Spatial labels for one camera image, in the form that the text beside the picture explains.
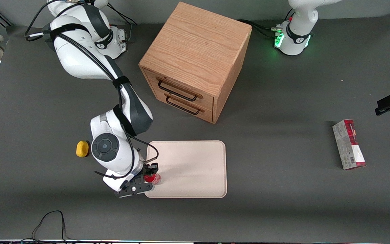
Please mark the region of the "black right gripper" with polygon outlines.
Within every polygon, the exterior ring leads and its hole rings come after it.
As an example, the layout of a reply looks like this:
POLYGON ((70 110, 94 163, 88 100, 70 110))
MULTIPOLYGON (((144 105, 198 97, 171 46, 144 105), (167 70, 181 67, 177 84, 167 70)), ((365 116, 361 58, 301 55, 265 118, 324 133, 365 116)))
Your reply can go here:
POLYGON ((144 182, 151 182, 151 176, 158 173, 158 163, 152 163, 150 165, 143 164, 142 177, 144 182))

